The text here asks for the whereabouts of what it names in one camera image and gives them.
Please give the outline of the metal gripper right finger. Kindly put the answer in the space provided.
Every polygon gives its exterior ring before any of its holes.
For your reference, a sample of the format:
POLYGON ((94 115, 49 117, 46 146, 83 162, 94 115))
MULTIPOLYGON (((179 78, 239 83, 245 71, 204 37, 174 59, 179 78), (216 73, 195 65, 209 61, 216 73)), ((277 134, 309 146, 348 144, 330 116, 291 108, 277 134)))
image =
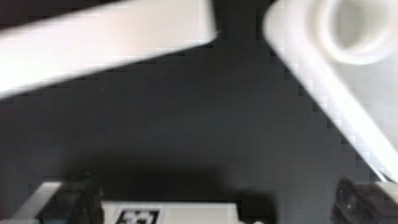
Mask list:
POLYGON ((398 224, 398 184, 337 182, 332 224, 398 224))

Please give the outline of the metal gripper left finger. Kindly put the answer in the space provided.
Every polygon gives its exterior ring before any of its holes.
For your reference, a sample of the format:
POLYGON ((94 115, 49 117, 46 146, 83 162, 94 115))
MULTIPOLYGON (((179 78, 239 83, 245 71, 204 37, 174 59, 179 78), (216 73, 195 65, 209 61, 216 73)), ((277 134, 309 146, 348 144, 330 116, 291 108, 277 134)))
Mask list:
POLYGON ((104 224, 103 191, 95 179, 46 181, 14 215, 15 224, 104 224))

